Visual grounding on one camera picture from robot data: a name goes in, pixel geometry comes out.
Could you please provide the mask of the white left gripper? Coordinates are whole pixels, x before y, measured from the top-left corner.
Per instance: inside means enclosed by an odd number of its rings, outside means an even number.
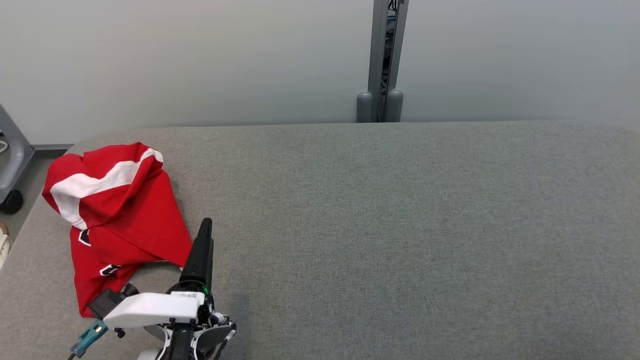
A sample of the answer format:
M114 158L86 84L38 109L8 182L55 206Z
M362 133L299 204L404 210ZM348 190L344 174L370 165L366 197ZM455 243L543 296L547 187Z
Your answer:
M213 221L204 218L192 242L181 281L167 292L139 292L132 284L121 291L102 292L102 321L110 330L147 326L194 324L203 326L215 312L213 279Z

